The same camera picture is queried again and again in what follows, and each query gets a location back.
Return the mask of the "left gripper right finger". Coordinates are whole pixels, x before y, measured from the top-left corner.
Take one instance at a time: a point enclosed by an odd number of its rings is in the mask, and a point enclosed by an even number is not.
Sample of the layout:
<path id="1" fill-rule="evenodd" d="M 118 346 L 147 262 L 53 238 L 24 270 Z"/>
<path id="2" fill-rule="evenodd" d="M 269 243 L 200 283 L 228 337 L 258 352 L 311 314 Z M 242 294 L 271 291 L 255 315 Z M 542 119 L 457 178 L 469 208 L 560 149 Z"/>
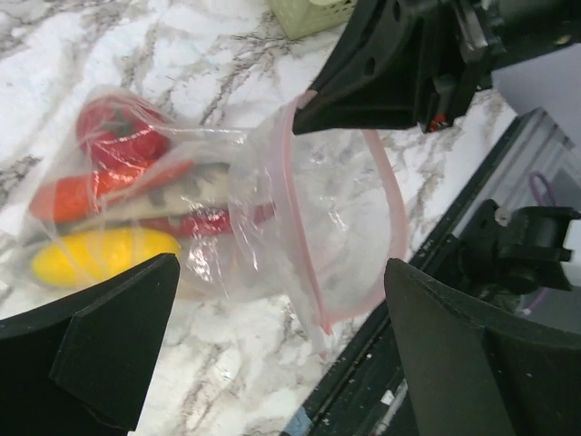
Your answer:
<path id="1" fill-rule="evenodd" d="M 503 312 L 400 259 L 387 305 L 422 435 L 577 435 L 580 337 Z"/>

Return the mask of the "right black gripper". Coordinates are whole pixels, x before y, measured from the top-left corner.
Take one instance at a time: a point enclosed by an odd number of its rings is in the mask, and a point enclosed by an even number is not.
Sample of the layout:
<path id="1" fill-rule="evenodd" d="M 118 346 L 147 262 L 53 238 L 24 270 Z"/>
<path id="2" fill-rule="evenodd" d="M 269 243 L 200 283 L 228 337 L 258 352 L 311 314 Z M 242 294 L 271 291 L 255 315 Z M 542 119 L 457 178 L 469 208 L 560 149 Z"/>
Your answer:
<path id="1" fill-rule="evenodd" d="M 487 1 L 358 1 L 292 131 L 450 127 L 501 48 Z"/>

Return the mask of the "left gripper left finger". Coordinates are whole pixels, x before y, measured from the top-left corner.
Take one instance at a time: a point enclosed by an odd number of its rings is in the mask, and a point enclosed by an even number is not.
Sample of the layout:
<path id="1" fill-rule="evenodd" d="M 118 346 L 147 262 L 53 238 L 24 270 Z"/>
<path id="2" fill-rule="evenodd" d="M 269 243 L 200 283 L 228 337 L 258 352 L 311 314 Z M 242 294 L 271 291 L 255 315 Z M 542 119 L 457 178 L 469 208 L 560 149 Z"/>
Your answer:
<path id="1" fill-rule="evenodd" d="M 135 431 L 177 290 L 164 253 L 1 321 L 4 435 Z"/>

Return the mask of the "clear zip top bag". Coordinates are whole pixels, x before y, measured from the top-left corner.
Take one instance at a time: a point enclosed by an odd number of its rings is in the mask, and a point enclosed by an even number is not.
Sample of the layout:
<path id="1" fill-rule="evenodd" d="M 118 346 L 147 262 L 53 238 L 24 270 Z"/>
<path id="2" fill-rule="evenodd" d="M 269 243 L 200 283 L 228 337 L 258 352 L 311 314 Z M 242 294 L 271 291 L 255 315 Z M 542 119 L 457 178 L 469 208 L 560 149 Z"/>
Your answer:
<path id="1" fill-rule="evenodd" d="M 63 295 L 172 253 L 180 297 L 285 294 L 327 351 L 336 323 L 384 300 L 408 219 L 376 131 L 293 132 L 315 98 L 241 131 L 173 119 L 121 88 L 93 91 L 26 206 L 4 277 Z"/>

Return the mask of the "red fake chili pepper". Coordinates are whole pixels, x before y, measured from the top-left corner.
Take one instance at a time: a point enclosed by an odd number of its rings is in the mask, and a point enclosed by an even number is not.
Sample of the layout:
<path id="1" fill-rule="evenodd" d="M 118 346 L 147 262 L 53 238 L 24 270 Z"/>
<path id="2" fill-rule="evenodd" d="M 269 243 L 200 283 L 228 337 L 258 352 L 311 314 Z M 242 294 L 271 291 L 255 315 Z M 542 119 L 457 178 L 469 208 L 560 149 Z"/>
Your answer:
<path id="1" fill-rule="evenodd" d="M 244 222 L 259 224 L 275 214 L 273 203 L 254 206 L 247 213 L 236 215 Z M 201 208 L 191 213 L 158 218 L 140 219 L 142 227 L 168 233 L 176 238 L 205 237 L 233 233 L 230 212 L 227 208 Z"/>

